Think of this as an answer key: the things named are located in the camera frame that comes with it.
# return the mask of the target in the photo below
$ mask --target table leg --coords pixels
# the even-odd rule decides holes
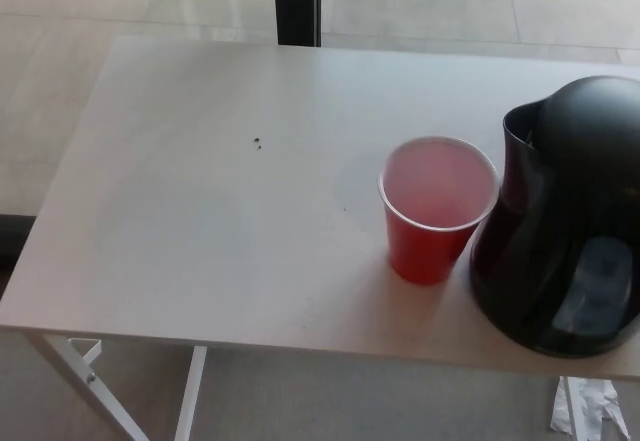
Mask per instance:
[[[193,424],[193,414],[195,413],[196,403],[198,402],[198,391],[200,390],[200,380],[202,379],[202,370],[204,369],[206,357],[207,348],[205,346],[196,346],[193,348],[189,376],[187,377],[187,385],[184,388],[184,397],[182,398],[182,407],[180,408],[180,417],[178,418],[178,427],[176,428],[175,441],[189,441],[191,425]]]
[[[582,412],[582,398],[578,388],[578,380],[569,376],[564,376],[564,391],[567,394],[567,407],[569,408],[569,419],[571,420],[571,433],[575,441],[587,441],[587,431],[584,424],[584,413]]]
[[[36,350],[123,439],[148,441],[136,422],[64,336],[28,334]]]

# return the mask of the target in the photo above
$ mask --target kettle spout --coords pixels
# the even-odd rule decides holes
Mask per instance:
[[[530,147],[534,145],[535,126],[540,119],[540,112],[544,100],[525,104],[512,109],[504,117],[504,134],[509,143],[509,137],[521,141]]]

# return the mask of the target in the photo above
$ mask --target white table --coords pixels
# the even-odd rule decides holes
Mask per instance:
[[[503,168],[502,118],[610,65],[116,42],[0,304],[121,434],[146,439],[68,337],[420,359],[637,379],[640,337],[561,360],[507,339],[470,297],[465,252],[420,288],[385,261],[376,177],[409,138],[463,138]]]

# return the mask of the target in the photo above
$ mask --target kettle lid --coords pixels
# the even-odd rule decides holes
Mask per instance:
[[[640,82],[594,76],[543,102],[536,149],[569,175],[640,186]]]

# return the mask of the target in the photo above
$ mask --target cup rim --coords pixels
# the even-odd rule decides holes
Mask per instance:
[[[396,154],[401,149],[404,149],[407,146],[410,146],[412,144],[424,143],[425,141],[427,141],[427,142],[429,142],[429,141],[431,141],[431,142],[432,141],[444,141],[446,143],[455,144],[456,146],[460,146],[462,148],[465,148],[465,149],[473,152],[482,161],[482,163],[489,170],[489,172],[492,174],[492,177],[493,177],[493,194],[491,195],[491,198],[487,202],[487,207],[480,214],[480,216],[478,216],[477,218],[475,218],[474,220],[472,220],[472,221],[470,221],[468,223],[461,224],[459,226],[451,226],[451,227],[447,227],[447,228],[442,228],[442,227],[438,227],[438,226],[430,226],[428,224],[418,223],[417,221],[414,221],[413,219],[408,218],[407,216],[402,214],[400,211],[398,211],[395,208],[395,206],[393,206],[393,204],[391,204],[391,202],[389,201],[389,198],[387,198],[387,194],[384,192],[384,175],[385,175],[385,172],[387,171],[387,166],[388,166],[389,160],[393,157],[394,154]],[[463,229],[466,229],[466,228],[469,228],[471,226],[477,225],[484,218],[487,217],[487,215],[491,212],[491,210],[493,210],[493,207],[495,206],[496,202],[498,201],[498,195],[500,193],[500,180],[498,178],[498,172],[496,171],[496,168],[493,165],[493,163],[491,162],[491,160],[477,146],[475,146],[475,145],[473,145],[473,144],[471,144],[471,143],[469,143],[467,141],[463,141],[462,139],[452,138],[452,137],[449,137],[449,136],[422,136],[422,137],[419,137],[419,138],[413,138],[413,139],[411,139],[409,141],[406,141],[406,142],[400,144],[399,146],[397,146],[391,152],[391,154],[389,154],[389,156],[387,157],[387,161],[385,162],[385,166],[382,169],[382,172],[380,173],[380,175],[378,176],[378,191],[380,192],[380,196],[382,197],[382,200],[384,201],[385,205],[391,211],[393,211],[394,214],[396,214],[398,217],[400,217],[405,222],[411,224],[412,226],[415,226],[416,228],[423,229],[425,231],[436,231],[436,232],[441,232],[441,233],[451,233],[451,232],[455,232],[455,231],[462,231]]]

